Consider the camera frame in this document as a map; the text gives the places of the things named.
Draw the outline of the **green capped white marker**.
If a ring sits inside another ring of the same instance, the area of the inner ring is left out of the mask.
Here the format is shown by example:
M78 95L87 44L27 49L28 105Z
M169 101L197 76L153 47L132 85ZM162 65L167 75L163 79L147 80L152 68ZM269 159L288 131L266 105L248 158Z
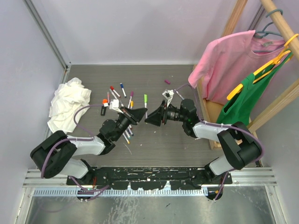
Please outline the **green capped white marker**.
M147 109L147 102L148 102L148 95L147 94L144 94L144 108ZM148 118L148 112L146 111L145 113L145 119Z

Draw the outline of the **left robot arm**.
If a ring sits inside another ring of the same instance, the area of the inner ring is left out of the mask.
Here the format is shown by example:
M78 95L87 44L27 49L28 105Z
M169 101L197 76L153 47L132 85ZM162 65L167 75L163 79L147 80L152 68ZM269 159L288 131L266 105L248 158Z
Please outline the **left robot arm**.
M30 158L40 170L42 178L50 179L63 174L88 185L95 177L94 170L85 160L75 160L74 157L108 154L127 128L137 125L146 112L147 108L121 107L118 119L105 120L99 133L90 138L72 137L61 130L56 131L31 151Z

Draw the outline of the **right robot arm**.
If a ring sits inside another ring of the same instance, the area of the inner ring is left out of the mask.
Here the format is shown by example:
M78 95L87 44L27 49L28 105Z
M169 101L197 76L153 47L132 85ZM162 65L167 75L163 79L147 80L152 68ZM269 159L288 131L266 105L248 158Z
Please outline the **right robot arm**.
M233 169L241 170L262 155L260 143L248 133L242 122L217 126L200 121L197 108L191 99L182 100L179 108L162 101L161 105L147 116L145 122L161 126L169 120L182 122L182 128L188 136L220 143L224 155L204 167L205 179L211 184L217 183L223 173Z

